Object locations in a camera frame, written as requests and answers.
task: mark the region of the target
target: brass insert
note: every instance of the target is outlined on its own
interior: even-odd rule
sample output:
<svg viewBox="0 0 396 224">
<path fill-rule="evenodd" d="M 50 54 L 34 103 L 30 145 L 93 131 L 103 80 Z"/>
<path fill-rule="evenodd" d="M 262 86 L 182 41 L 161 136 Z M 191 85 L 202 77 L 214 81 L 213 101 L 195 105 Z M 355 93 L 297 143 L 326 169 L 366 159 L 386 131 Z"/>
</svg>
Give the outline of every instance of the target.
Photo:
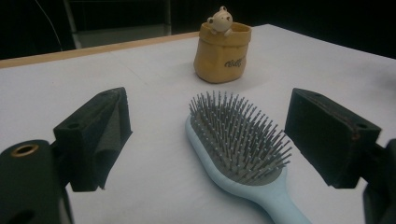
<svg viewBox="0 0 396 224">
<path fill-rule="evenodd" d="M 30 155 L 38 150 L 38 145 L 31 144 L 31 145 L 24 145 L 21 147 L 17 147 L 11 152 L 11 156 L 13 157 L 24 157 Z"/>
</svg>

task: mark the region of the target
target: yellow sack figurine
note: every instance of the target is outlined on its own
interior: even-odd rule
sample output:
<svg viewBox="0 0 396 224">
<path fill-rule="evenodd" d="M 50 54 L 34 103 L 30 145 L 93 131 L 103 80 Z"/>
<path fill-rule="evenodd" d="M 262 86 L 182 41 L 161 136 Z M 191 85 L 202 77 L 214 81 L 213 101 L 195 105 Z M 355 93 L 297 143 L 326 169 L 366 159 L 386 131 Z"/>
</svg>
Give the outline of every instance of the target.
<svg viewBox="0 0 396 224">
<path fill-rule="evenodd" d="M 233 22 L 226 7 L 201 25 L 194 68 L 198 77 L 223 83 L 242 76 L 247 62 L 251 28 Z"/>
</svg>

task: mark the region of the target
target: wooden table edge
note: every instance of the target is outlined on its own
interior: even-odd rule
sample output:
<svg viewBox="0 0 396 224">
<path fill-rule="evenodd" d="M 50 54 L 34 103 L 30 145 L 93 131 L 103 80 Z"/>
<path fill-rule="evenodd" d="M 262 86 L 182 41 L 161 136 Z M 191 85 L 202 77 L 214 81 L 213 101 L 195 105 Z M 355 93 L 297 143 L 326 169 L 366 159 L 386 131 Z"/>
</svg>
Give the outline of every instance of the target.
<svg viewBox="0 0 396 224">
<path fill-rule="evenodd" d="M 104 53 L 110 52 L 113 50 L 120 50 L 120 49 L 130 49 L 136 47 L 142 47 L 146 45 L 152 44 L 160 44 L 170 41 L 176 41 L 181 39 L 193 38 L 198 36 L 198 32 L 186 33 L 181 35 L 167 35 L 149 39 L 142 39 L 130 42 L 123 42 L 118 44 L 111 44 L 111 45 L 104 45 L 99 47 L 93 48 L 86 48 L 86 49 L 72 49 L 62 52 L 55 52 L 55 53 L 48 53 L 48 54 L 39 54 L 34 56 L 28 57 L 21 57 L 21 58 L 14 58 L 14 59 L 6 59 L 0 61 L 0 68 L 7 68 L 7 67 L 15 67 L 33 63 L 45 63 L 45 62 L 52 62 L 70 58 L 77 58 L 81 56 L 87 56 L 97 53 Z"/>
</svg>

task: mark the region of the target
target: hairbrush handle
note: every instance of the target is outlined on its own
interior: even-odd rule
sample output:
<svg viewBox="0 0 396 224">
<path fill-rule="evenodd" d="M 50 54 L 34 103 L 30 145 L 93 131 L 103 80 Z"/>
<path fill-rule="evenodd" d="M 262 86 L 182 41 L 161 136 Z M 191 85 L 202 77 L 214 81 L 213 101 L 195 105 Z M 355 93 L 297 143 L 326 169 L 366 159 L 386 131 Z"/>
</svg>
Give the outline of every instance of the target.
<svg viewBox="0 0 396 224">
<path fill-rule="evenodd" d="M 258 188 L 264 187 L 265 190 L 257 190 L 252 197 L 249 198 L 264 208 L 276 224 L 311 223 L 293 203 L 287 193 L 285 168 L 274 182 Z"/>
</svg>

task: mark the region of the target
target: hairbrush head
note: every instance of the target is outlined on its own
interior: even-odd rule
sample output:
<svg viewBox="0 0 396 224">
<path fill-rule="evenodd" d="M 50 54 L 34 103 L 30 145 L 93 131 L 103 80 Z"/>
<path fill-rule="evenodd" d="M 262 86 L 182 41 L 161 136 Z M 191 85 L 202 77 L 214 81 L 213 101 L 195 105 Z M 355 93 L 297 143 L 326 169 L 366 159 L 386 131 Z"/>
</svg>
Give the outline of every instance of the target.
<svg viewBox="0 0 396 224">
<path fill-rule="evenodd" d="M 197 95 L 191 101 L 191 126 L 217 168 L 245 185 L 263 185 L 280 174 L 289 161 L 290 142 L 283 131 L 244 97 Z"/>
</svg>

